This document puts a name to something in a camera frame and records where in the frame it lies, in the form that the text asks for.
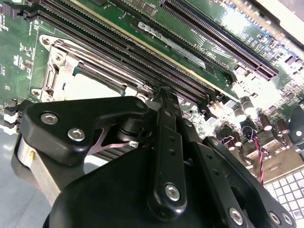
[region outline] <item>silver bolt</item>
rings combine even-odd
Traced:
[[[290,219],[290,217],[288,215],[286,215],[285,213],[282,213],[283,218],[285,219],[285,222],[287,222],[289,225],[293,224],[293,221]]]
[[[137,105],[137,107],[139,107],[139,108],[144,108],[144,105],[143,105],[142,102],[140,102],[140,101],[137,101],[137,102],[136,102],[136,105]]]
[[[51,42],[49,41],[48,38],[43,38],[42,43],[44,43],[45,45],[50,45]]]
[[[229,215],[239,226],[243,225],[243,217],[235,208],[229,208]]]
[[[269,212],[269,215],[270,215],[270,218],[274,221],[274,223],[276,223],[278,225],[281,224],[280,219],[278,218],[278,216],[275,213]]]
[[[54,125],[58,123],[58,117],[52,113],[44,113],[40,117],[41,121],[45,124]]]
[[[215,145],[215,146],[218,146],[218,140],[214,137],[211,137],[211,142]]]
[[[169,113],[168,111],[165,111],[166,115],[168,116],[172,116],[171,113]]]
[[[85,139],[85,133],[83,130],[78,128],[72,128],[67,132],[68,137],[76,142],[81,142]]]
[[[180,191],[172,184],[167,184],[165,186],[166,195],[172,201],[178,201],[180,199]]]
[[[185,120],[185,123],[188,127],[192,127],[192,123],[189,120]]]
[[[62,56],[62,54],[55,52],[54,54],[52,54],[52,62],[58,65],[61,65],[65,62],[64,57]]]

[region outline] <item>gray surface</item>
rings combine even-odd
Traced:
[[[15,140],[0,129],[0,228],[41,228],[50,206],[41,192],[15,176],[10,166]]]
[[[299,19],[304,21],[304,0],[279,0],[279,2],[294,12]]]

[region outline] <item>red and black wire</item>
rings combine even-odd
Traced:
[[[264,181],[263,181],[264,167],[263,167],[263,152],[262,152],[263,148],[262,148],[261,144],[258,142],[257,137],[254,138],[254,141],[255,141],[256,149],[258,151],[258,163],[260,165],[260,183],[263,184],[264,183]]]

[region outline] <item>electrolytic capacitor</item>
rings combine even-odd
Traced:
[[[234,132],[233,133],[233,143],[235,146],[241,146],[242,145],[242,140],[241,140],[241,137],[239,136],[239,133],[238,132]]]
[[[236,110],[234,110],[234,115],[236,116],[236,119],[239,123],[246,120],[246,115],[242,107],[239,107]]]
[[[266,115],[261,116],[260,121],[261,121],[264,131],[270,131],[272,129],[272,125]]]
[[[232,151],[232,150],[235,149],[233,140],[230,140],[230,141],[227,143],[227,147],[228,147],[228,150],[230,150],[230,151]]]
[[[290,130],[287,127],[286,121],[284,119],[280,119],[277,122],[277,127],[279,128],[282,134],[289,134]]]
[[[250,100],[244,101],[242,106],[246,115],[256,116],[256,109]]]

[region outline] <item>motherboard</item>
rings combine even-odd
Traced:
[[[288,119],[304,99],[302,44],[278,35],[255,4],[240,3],[0,0],[5,131],[18,132],[5,108],[24,100],[133,95],[148,103],[167,86],[202,139],[217,136],[260,175],[254,137],[271,133],[259,141],[266,160],[292,147]]]

